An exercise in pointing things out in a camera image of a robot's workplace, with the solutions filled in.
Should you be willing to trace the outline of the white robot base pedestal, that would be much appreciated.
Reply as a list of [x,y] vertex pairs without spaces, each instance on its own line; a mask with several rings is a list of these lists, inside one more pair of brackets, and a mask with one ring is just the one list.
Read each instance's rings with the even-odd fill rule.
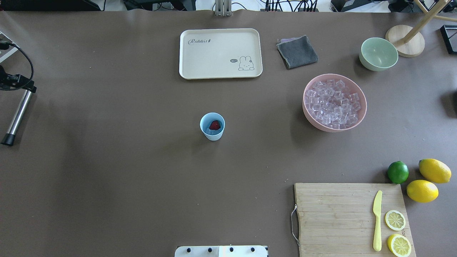
[[175,250],[175,257],[268,257],[267,246],[226,245],[226,246],[181,246]]

